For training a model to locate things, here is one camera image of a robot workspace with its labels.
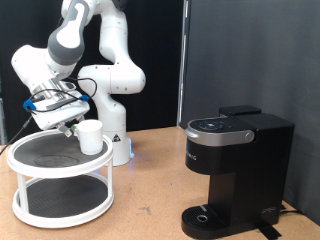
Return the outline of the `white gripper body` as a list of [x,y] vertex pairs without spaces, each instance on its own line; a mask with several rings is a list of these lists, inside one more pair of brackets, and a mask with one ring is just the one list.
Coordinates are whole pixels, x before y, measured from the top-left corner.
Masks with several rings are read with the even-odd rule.
[[89,104],[76,98],[56,102],[45,99],[32,103],[32,116],[42,130],[56,127],[84,115],[90,110]]

